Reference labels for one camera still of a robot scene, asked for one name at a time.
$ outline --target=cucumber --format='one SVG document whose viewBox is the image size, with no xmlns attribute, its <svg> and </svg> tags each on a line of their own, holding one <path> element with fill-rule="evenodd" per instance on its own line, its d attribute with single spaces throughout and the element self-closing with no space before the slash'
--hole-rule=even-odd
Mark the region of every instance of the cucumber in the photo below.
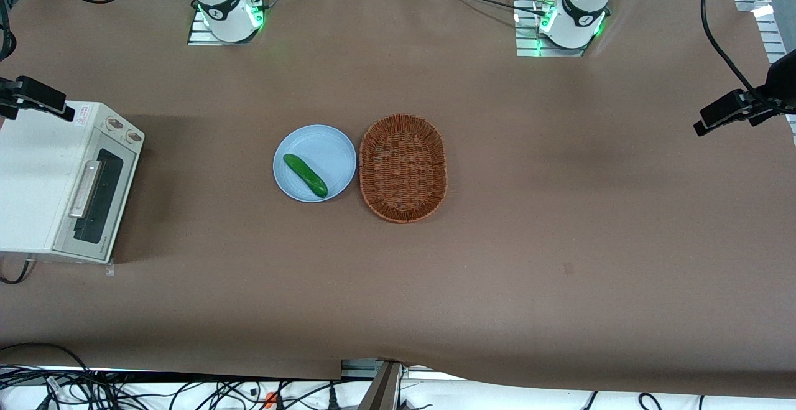
<svg viewBox="0 0 796 410">
<path fill-rule="evenodd" d="M 285 153 L 282 157 L 282 160 L 285 161 L 287 167 L 289 167 L 293 172 L 296 172 L 296 174 L 298 174 L 298 176 L 304 180 L 304 183 L 307 183 L 307 186 L 310 187 L 312 194 L 318 195 L 318 197 L 321 198 L 329 195 L 329 189 L 326 188 L 326 183 L 323 182 L 318 174 L 310 169 L 310 166 L 307 166 L 307 163 L 304 163 L 304 160 L 296 155 L 293 155 L 292 153 Z"/>
</svg>

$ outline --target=white floor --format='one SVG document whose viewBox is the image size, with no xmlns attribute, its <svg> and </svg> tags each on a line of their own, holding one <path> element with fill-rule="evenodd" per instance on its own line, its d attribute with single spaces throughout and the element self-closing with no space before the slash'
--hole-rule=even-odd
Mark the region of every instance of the white floor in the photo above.
<svg viewBox="0 0 796 410">
<path fill-rule="evenodd" d="M 295 382 L 282 391 L 285 399 L 299 396 L 321 387 L 328 382 Z M 174 393 L 182 384 L 132 384 L 124 385 L 128 393 Z M 261 382 L 261 399 L 268 392 L 276 390 L 276 382 Z M 355 407 L 359 404 L 367 390 L 369 382 L 355 382 L 336 385 L 336 395 L 342 408 Z M 515 388 L 500 385 L 481 384 L 471 381 L 418 381 L 404 380 L 401 384 L 402 399 L 407 399 L 411 408 L 420 408 L 432 404 L 432 410 L 581 410 L 589 398 L 590 392 L 543 390 L 538 388 Z M 243 384 L 238 389 L 250 393 L 257 388 L 256 383 Z M 180 393 L 174 404 L 174 410 L 196 410 L 197 405 L 216 390 L 215 384 L 202 384 Z M 80 396 L 76 389 L 74 394 Z M 0 392 L 0 408 L 3 410 L 35 410 L 45 396 L 45 387 L 28 386 L 9 388 Z M 59 391 L 64 401 L 68 401 L 68 390 Z M 600 393 L 591 410 L 640 410 L 637 397 L 639 393 Z M 698 396 L 655 394 L 662 410 L 697 410 Z M 148 410 L 167 410 L 171 398 L 149 396 L 140 401 Z M 307 405 L 316 409 L 326 409 L 329 403 L 327 390 L 315 393 L 304 399 Z M 651 402 L 647 402 L 650 410 L 656 410 Z M 85 410 L 85 405 L 66 407 L 65 410 Z M 248 404 L 244 409 L 240 401 L 225 398 L 217 410 L 261 410 L 262 405 Z M 291 405 L 293 410 L 309 410 L 301 404 Z M 796 399 L 759 399 L 759 398 L 705 398 L 704 410 L 796 410 Z"/>
</svg>

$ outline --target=metal stand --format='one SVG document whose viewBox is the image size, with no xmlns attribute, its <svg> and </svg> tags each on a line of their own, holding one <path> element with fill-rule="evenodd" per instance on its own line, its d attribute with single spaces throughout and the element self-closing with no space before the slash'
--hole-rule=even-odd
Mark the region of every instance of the metal stand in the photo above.
<svg viewBox="0 0 796 410">
<path fill-rule="evenodd" d="M 356 410 L 396 410 L 403 372 L 404 366 L 400 363 L 384 362 Z"/>
</svg>

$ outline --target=white toaster oven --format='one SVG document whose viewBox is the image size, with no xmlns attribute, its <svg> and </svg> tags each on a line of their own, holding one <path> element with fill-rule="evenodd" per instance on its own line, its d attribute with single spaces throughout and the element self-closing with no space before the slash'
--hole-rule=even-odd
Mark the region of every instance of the white toaster oven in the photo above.
<svg viewBox="0 0 796 410">
<path fill-rule="evenodd" d="M 0 126 L 0 253 L 108 263 L 144 134 L 99 102 Z"/>
</svg>

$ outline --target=toaster oven handle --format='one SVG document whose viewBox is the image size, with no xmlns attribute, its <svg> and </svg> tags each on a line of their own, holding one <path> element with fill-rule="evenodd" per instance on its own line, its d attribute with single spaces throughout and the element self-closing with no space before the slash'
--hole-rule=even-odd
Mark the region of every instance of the toaster oven handle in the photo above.
<svg viewBox="0 0 796 410">
<path fill-rule="evenodd" d="M 80 184 L 77 185 L 75 198 L 72 200 L 71 208 L 69 208 L 69 217 L 75 217 L 76 219 L 86 217 L 88 204 L 91 202 L 91 196 L 94 195 L 97 178 L 100 177 L 101 170 L 102 161 L 86 161 L 86 165 L 83 166 L 83 176 L 80 177 Z"/>
</svg>

